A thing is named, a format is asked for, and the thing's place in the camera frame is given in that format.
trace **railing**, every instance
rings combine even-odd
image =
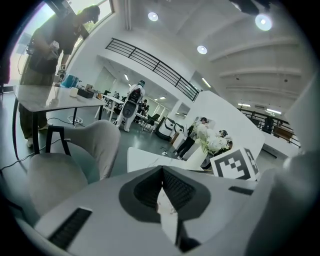
[[[300,143],[297,140],[297,136],[295,135],[293,129],[289,127],[289,123],[287,121],[281,120],[276,117],[272,117],[267,114],[251,111],[251,110],[240,109],[240,108],[238,108],[238,110],[240,110],[246,117],[248,117],[255,124],[255,126],[258,127],[261,131],[268,134],[273,134],[273,136],[277,138],[282,138],[286,140],[288,143],[293,144],[298,148],[300,148]],[[269,129],[265,128],[265,119],[267,117],[270,117],[273,119],[273,125]]]
[[[106,49],[138,62],[167,80],[193,102],[196,100],[199,91],[175,70],[148,52],[115,38],[112,38]]]

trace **balcony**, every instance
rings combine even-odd
[[[106,49],[121,54],[145,66],[167,80],[190,100],[193,102],[196,100],[199,91],[175,70],[148,52],[116,38],[112,38]]]

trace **fluorescent light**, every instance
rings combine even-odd
[[[148,14],[149,20],[156,22],[158,20],[158,15],[155,12],[150,12]]]
[[[277,114],[281,115],[281,112],[279,112],[279,111],[272,110],[272,109],[269,109],[269,108],[267,108],[266,110],[267,110],[267,111],[274,112],[274,113],[277,113]]]
[[[207,48],[203,45],[199,45],[197,47],[197,51],[200,53],[200,54],[206,54],[207,53]]]
[[[255,17],[255,24],[256,26],[263,30],[263,31],[268,31],[272,28],[272,20],[269,16],[265,14],[258,14]]]
[[[205,83],[209,88],[211,88],[210,84],[206,81],[206,79],[202,78],[202,81],[204,81],[204,83]]]
[[[242,103],[238,103],[239,106],[243,106],[243,107],[251,107],[249,104],[242,104]]]

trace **white ceiling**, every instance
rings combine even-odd
[[[150,21],[149,12],[157,13],[158,21]],[[147,30],[172,45],[175,38],[193,49],[206,46],[205,57],[233,104],[259,104],[284,113],[306,87],[316,62],[283,8],[272,5],[268,15],[273,22],[269,31],[260,30],[254,16],[229,0],[135,0],[130,16],[133,30]],[[201,70],[192,79],[208,90],[199,78]]]
[[[105,68],[117,79],[118,82],[120,81],[126,85],[128,84],[134,85],[134,84],[137,84],[140,80],[144,80],[145,96],[152,100],[158,99],[157,103],[164,106],[165,108],[172,110],[172,108],[176,104],[177,102],[176,97],[174,97],[173,95],[168,93],[166,90],[164,90],[161,86],[147,79],[143,75],[133,71],[132,69],[127,68],[126,66],[123,66],[117,62],[114,62],[106,58],[103,59],[103,64]],[[188,113],[189,108],[185,105],[181,105],[179,110],[182,113]]]

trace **chair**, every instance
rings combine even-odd
[[[60,132],[64,153],[50,153],[53,132]],[[111,175],[120,142],[119,129],[107,120],[84,128],[50,126],[46,153],[32,157],[27,173],[27,187],[40,216],[82,190],[88,181],[81,167],[71,157],[65,140],[87,151],[97,162],[100,180]]]
[[[150,115],[148,115],[147,119],[143,118],[142,121],[144,122],[143,127],[142,127],[142,131],[144,131],[146,129],[147,125],[150,125],[150,127],[155,125],[155,121],[160,117],[159,114],[155,114],[153,117],[151,117]],[[147,131],[149,133],[152,132],[152,129],[147,129]]]

